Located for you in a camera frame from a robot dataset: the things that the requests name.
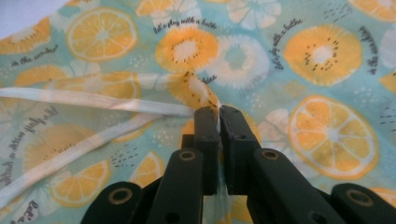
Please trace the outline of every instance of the lemon slice print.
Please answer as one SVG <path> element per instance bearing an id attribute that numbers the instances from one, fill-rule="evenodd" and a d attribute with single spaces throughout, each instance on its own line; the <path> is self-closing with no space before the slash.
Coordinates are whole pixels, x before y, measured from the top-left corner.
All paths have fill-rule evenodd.
<path id="1" fill-rule="evenodd" d="M 96 198 L 110 175 L 109 162 L 100 161 L 78 174 L 54 182 L 50 194 L 62 206 L 81 207 Z"/>
<path id="2" fill-rule="evenodd" d="M 218 53 L 218 41 L 210 33 L 194 27 L 169 31 L 158 43 L 155 60 L 171 72 L 203 68 Z"/>
<path id="3" fill-rule="evenodd" d="M 194 109 L 210 106 L 218 114 L 219 99 L 194 73 L 169 76 L 167 89 L 183 104 Z"/>
<path id="4" fill-rule="evenodd" d="M 301 77 L 319 86 L 332 86 L 361 66 L 361 42 L 341 27 L 320 25 L 292 37 L 284 55 Z"/>
<path id="5" fill-rule="evenodd" d="M 305 98 L 290 115 L 289 135 L 297 155 L 332 178 L 358 179 L 378 163 L 378 142 L 371 126 L 334 99 Z"/>
<path id="6" fill-rule="evenodd" d="M 137 75 L 129 72 L 93 74 L 84 77 L 57 80 L 47 85 L 46 89 L 85 91 L 119 99 L 140 98 L 140 85 Z"/>
<path id="7" fill-rule="evenodd" d="M 348 2 L 377 20 L 396 22 L 395 0 L 348 0 Z"/>
<path id="8" fill-rule="evenodd" d="M 27 53 L 37 46 L 50 42 L 50 19 L 0 40 L 0 54 Z"/>
<path id="9" fill-rule="evenodd" d="M 127 13 L 98 7 L 77 17 L 66 32 L 67 47 L 81 60 L 103 62 L 134 48 L 137 30 Z"/>
<path id="10" fill-rule="evenodd" d="M 396 93 L 396 71 L 381 77 L 379 82 L 381 82 L 387 90 Z"/>
<path id="11" fill-rule="evenodd" d="M 93 134 L 93 131 L 73 124 L 49 127 L 27 145 L 23 156 L 23 170 L 28 171 L 52 159 Z"/>
<path id="12" fill-rule="evenodd" d="M 172 0 L 142 0 L 134 13 L 137 16 L 147 16 L 153 12 L 161 12 L 172 5 Z"/>
<path id="13" fill-rule="evenodd" d="M 396 208 L 396 190 L 385 189 L 385 188 L 372 188 L 370 190 L 374 191 L 383 200 L 387 201 L 393 207 Z"/>
<path id="14" fill-rule="evenodd" d="M 163 160 L 154 151 L 150 151 L 137 166 L 130 181 L 144 188 L 161 176 L 163 176 Z"/>
<path id="15" fill-rule="evenodd" d="M 30 86 L 40 82 L 66 78 L 64 71 L 55 65 L 43 65 L 21 72 L 15 79 L 15 86 Z"/>

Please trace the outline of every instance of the citrus fruit print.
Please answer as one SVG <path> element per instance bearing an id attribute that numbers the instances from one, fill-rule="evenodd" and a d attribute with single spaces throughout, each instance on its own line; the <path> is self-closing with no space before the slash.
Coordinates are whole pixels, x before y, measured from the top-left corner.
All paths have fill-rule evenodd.
<path id="1" fill-rule="evenodd" d="M 195 71 L 210 63 L 218 53 L 218 40 L 194 27 L 169 31 L 158 43 L 155 60 L 170 72 Z"/>
<path id="2" fill-rule="evenodd" d="M 276 0 L 230 0 L 227 8 L 231 21 L 248 30 L 262 29 L 276 22 L 282 7 Z"/>
<path id="3" fill-rule="evenodd" d="M 231 217 L 244 222 L 253 223 L 247 207 L 248 196 L 234 196 L 231 205 Z"/>
<path id="4" fill-rule="evenodd" d="M 300 102 L 290 115 L 289 136 L 297 155 L 331 178 L 358 179 L 378 163 L 378 143 L 368 122 L 325 96 Z"/>
<path id="5" fill-rule="evenodd" d="M 233 221 L 231 220 L 231 215 L 230 213 L 227 213 L 223 218 L 218 220 L 216 224 L 232 224 Z"/>
<path id="6" fill-rule="evenodd" d="M 348 0 L 348 2 L 377 20 L 396 22 L 395 0 Z"/>
<path id="7" fill-rule="evenodd" d="M 27 144 L 23 155 L 23 170 L 28 171 L 44 161 L 49 161 L 70 147 L 94 134 L 93 131 L 74 124 L 49 127 Z"/>
<path id="8" fill-rule="evenodd" d="M 104 62 L 124 56 L 134 48 L 137 30 L 126 12 L 98 7 L 77 17 L 66 32 L 74 56 L 88 62 Z"/>
<path id="9" fill-rule="evenodd" d="M 0 209 L 0 221 L 3 220 L 8 214 L 10 214 L 17 206 L 19 206 L 24 200 L 24 195 L 21 194 L 12 202 L 10 202 L 6 207 Z"/>
<path id="10" fill-rule="evenodd" d="M 130 72 L 92 74 L 57 80 L 46 86 L 50 90 L 85 91 L 119 99 L 140 98 L 137 75 Z"/>
<path id="11" fill-rule="evenodd" d="M 193 109 L 210 106 L 215 116 L 219 113 L 218 97 L 192 72 L 170 75 L 167 89 L 180 102 Z"/>
<path id="12" fill-rule="evenodd" d="M 134 120 L 134 119 L 138 119 L 138 117 L 136 117 L 136 115 L 133 115 L 131 120 Z M 121 137 L 118 137 L 118 138 L 114 139 L 112 142 L 126 142 L 126 141 L 130 141 L 132 139 L 135 139 L 138 136 L 140 136 L 141 134 L 143 134 L 146 131 L 146 129 L 149 126 L 151 126 L 151 124 L 152 124 L 152 122 L 149 122 L 149 123 L 143 125 L 143 127 L 139 128 L 139 129 L 137 129 L 135 131 L 132 131 L 130 133 L 127 133 L 127 134 L 125 134 L 125 135 L 123 135 Z"/>
<path id="13" fill-rule="evenodd" d="M 163 160 L 154 151 L 150 151 L 137 166 L 130 181 L 144 188 L 161 176 L 163 176 Z"/>
<path id="14" fill-rule="evenodd" d="M 253 134 L 256 136 L 257 141 L 259 141 L 259 143 L 261 143 L 262 142 L 262 135 L 261 135 L 261 132 L 259 130 L 259 126 L 257 125 L 256 121 L 247 112 L 245 112 L 243 110 L 240 110 L 240 111 L 244 115 L 244 118 L 247 121 L 248 127 L 253 132 Z"/>
<path id="15" fill-rule="evenodd" d="M 379 58 L 387 68 L 396 68 L 396 26 L 388 29 L 381 38 L 379 45 Z"/>
<path id="16" fill-rule="evenodd" d="M 382 85 L 384 85 L 387 90 L 396 93 L 396 71 L 387 74 L 379 79 Z"/>
<path id="17" fill-rule="evenodd" d="M 161 12 L 172 5 L 173 0 L 141 0 L 134 13 L 137 16 L 147 16 L 153 12 Z"/>
<path id="18" fill-rule="evenodd" d="M 180 29 L 181 27 L 197 27 L 198 24 L 193 22 L 183 23 L 182 20 L 188 17 L 194 18 L 194 21 L 201 21 L 202 14 L 199 8 L 199 3 L 196 0 L 173 0 L 169 7 L 164 8 L 162 11 L 156 11 L 150 14 L 154 27 L 158 28 L 158 25 L 163 26 L 168 24 L 170 20 L 179 21 L 180 24 L 176 26 L 166 27 L 166 29 Z"/>
<path id="19" fill-rule="evenodd" d="M 206 0 L 206 2 L 211 3 L 228 3 L 230 0 Z"/>
<path id="20" fill-rule="evenodd" d="M 349 31 L 325 24 L 297 33 L 284 56 L 299 76 L 319 86 L 332 86 L 361 66 L 361 42 Z"/>
<path id="21" fill-rule="evenodd" d="M 183 128 L 181 129 L 178 148 L 181 148 L 184 134 L 194 134 L 194 127 L 195 127 L 194 119 L 187 120 L 187 122 L 184 124 Z"/>
<path id="22" fill-rule="evenodd" d="M 76 7 L 79 3 L 89 3 L 91 0 L 70 0 L 66 5 L 69 7 Z"/>
<path id="23" fill-rule="evenodd" d="M 0 54 L 27 53 L 48 42 L 50 42 L 50 20 L 46 18 L 35 26 L 0 40 Z"/>
<path id="24" fill-rule="evenodd" d="M 247 35 L 219 36 L 216 60 L 207 67 L 210 77 L 220 86 L 249 89 L 269 70 L 269 59 L 262 45 Z"/>
<path id="25" fill-rule="evenodd" d="M 50 194 L 65 207 L 81 207 L 92 202 L 110 178 L 108 161 L 100 161 L 75 175 L 54 182 Z"/>
<path id="26" fill-rule="evenodd" d="M 374 191 L 383 200 L 390 203 L 393 207 L 396 208 L 396 190 L 385 188 L 372 188 L 370 190 Z"/>
<path id="27" fill-rule="evenodd" d="M 56 79 L 66 78 L 67 74 L 55 65 L 42 65 L 29 68 L 21 72 L 15 79 L 15 86 L 30 86 L 40 82 L 50 82 Z"/>

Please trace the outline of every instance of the orange slice print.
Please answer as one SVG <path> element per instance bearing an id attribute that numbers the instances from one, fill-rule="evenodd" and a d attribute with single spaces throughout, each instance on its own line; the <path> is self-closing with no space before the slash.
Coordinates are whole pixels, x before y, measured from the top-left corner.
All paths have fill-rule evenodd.
<path id="1" fill-rule="evenodd" d="M 134 48 L 137 30 L 127 13 L 99 7 L 81 14 L 66 32 L 67 47 L 81 60 L 104 62 Z"/>
<path id="2" fill-rule="evenodd" d="M 395 0 L 348 0 L 348 2 L 377 20 L 396 22 Z"/>
<path id="3" fill-rule="evenodd" d="M 163 176 L 163 160 L 155 152 L 150 151 L 136 168 L 130 181 L 144 188 L 161 176 Z"/>
<path id="4" fill-rule="evenodd" d="M 378 142 L 367 121 L 324 96 L 309 96 L 294 109 L 289 135 L 297 155 L 332 178 L 358 179 L 378 163 Z"/>
<path id="5" fill-rule="evenodd" d="M 147 16 L 153 12 L 161 12 L 172 5 L 172 0 L 142 0 L 134 13 L 137 16 Z"/>
<path id="6" fill-rule="evenodd" d="M 76 175 L 71 175 L 50 187 L 52 198 L 66 207 L 81 207 L 93 201 L 110 178 L 108 161 L 98 162 Z"/>

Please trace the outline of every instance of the clamp jaw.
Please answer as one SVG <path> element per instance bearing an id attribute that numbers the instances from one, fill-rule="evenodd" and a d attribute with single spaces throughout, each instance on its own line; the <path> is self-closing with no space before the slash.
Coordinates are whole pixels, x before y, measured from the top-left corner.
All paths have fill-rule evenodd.
<path id="1" fill-rule="evenodd" d="M 261 148 L 239 110 L 220 109 L 220 134 L 209 107 L 194 119 L 163 177 L 143 189 L 108 186 L 81 223 L 201 223 L 203 196 L 217 193 L 221 145 L 228 193 L 247 195 L 254 223 L 396 223 L 396 209 L 367 188 L 340 184 L 328 195 L 312 187 L 285 155 Z"/>

